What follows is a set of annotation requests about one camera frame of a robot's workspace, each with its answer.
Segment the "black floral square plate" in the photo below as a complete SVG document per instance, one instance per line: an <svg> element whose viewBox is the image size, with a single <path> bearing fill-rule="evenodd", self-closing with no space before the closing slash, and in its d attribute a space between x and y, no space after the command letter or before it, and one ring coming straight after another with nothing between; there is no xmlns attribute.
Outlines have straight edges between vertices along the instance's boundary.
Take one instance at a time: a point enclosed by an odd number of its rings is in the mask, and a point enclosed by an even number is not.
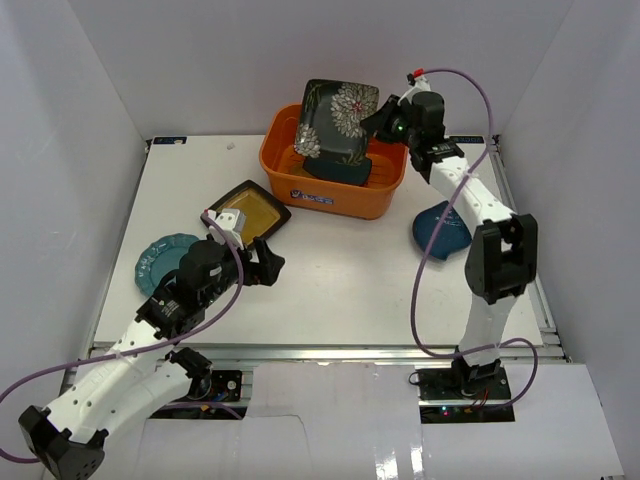
<svg viewBox="0 0 640 480"><path fill-rule="evenodd" d="M294 139L297 154L358 166L365 158L368 134L361 121L378 108L375 86L326 79L307 82Z"/></svg>

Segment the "dark teal square plate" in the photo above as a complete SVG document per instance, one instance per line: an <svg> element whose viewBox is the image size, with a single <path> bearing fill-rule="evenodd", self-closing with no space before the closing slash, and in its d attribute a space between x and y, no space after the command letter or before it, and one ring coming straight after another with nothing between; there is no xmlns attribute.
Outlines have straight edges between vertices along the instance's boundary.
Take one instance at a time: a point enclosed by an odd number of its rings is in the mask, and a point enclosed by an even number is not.
<svg viewBox="0 0 640 480"><path fill-rule="evenodd" d="M372 167L366 157L350 164L320 158L306 158L302 163L303 170L316 179L358 187L367 183Z"/></svg>

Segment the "teal round scalloped plate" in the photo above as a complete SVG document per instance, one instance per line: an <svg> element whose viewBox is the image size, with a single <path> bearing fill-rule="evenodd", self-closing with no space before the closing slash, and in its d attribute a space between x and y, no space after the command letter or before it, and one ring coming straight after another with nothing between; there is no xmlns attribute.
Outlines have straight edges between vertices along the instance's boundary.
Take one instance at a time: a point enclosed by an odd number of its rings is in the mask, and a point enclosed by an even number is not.
<svg viewBox="0 0 640 480"><path fill-rule="evenodd" d="M134 282L140 293L151 296L164 276L178 268L182 256L198 240L195 235L176 233L151 243L140 254L134 268Z"/></svg>

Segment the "blue leaf-shaped plate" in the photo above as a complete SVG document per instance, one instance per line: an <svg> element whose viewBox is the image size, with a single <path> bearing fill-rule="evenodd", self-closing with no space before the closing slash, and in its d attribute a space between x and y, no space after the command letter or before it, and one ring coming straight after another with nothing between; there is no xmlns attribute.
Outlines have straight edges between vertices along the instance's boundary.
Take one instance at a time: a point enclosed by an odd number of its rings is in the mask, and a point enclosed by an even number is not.
<svg viewBox="0 0 640 480"><path fill-rule="evenodd" d="M421 251L427 247L448 205L447 201L442 201L423 210L414 218L411 233L414 243ZM450 255L468 248L471 242L472 236L468 228L457 212L452 209L446 216L429 255L436 260L446 261Z"/></svg>

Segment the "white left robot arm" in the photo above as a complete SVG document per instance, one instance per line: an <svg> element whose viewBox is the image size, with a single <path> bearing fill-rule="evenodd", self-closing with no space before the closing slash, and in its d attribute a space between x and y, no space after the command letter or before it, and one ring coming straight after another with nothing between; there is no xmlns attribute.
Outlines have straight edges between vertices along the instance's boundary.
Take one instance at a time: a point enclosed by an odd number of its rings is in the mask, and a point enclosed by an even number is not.
<svg viewBox="0 0 640 480"><path fill-rule="evenodd" d="M277 281L284 258L261 237L253 247L248 253L211 238L192 244L104 359L47 406L21 414L27 446L54 478L90 478L126 428L174 400L209 392L210 361L179 344L230 288Z"/></svg>

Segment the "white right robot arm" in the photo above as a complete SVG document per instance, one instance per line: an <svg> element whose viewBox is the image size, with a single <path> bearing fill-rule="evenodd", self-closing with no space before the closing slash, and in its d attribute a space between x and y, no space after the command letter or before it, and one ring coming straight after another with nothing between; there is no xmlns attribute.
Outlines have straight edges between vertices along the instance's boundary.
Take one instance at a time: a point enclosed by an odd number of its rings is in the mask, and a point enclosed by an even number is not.
<svg viewBox="0 0 640 480"><path fill-rule="evenodd" d="M463 150L445 135L441 95L392 95L361 125L381 142L406 146L414 170L448 198L446 209L472 236L464 265L471 307L453 355L451 384L459 396L475 398L498 375L508 317L537 275L537 221L516 214L475 177Z"/></svg>

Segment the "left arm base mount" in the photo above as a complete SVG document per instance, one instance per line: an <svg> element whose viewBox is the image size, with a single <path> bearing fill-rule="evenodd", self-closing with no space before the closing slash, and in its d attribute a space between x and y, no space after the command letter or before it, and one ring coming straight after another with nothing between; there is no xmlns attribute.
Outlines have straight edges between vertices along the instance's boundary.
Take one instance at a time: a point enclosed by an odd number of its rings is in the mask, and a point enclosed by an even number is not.
<svg viewBox="0 0 640 480"><path fill-rule="evenodd" d="M238 402L241 398L243 374L240 370L216 370L199 352L184 348L167 353L164 359L183 368L189 378L189 389L171 404Z"/></svg>

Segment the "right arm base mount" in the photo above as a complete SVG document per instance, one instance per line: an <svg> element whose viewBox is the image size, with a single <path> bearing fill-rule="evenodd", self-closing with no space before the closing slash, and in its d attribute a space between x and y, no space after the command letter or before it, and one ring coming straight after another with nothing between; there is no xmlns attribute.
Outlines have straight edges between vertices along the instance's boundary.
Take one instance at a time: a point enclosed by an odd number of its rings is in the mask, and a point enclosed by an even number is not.
<svg viewBox="0 0 640 480"><path fill-rule="evenodd" d="M516 420L505 368L497 360L479 378L465 376L461 360L420 368L408 376L418 390L423 425L512 423Z"/></svg>

